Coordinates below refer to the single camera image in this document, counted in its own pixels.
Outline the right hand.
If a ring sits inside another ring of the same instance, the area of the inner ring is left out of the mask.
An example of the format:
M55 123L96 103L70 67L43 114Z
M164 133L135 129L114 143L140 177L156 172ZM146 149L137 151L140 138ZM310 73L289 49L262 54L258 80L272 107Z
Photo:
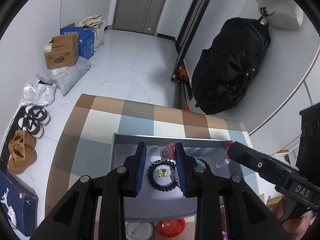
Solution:
M272 213L277 219L281 219L284 214L285 198L282 197L278 204L272 209ZM310 225L312 211L309 211L299 218L289 219L282 223L283 228L290 234L292 239L300 240Z

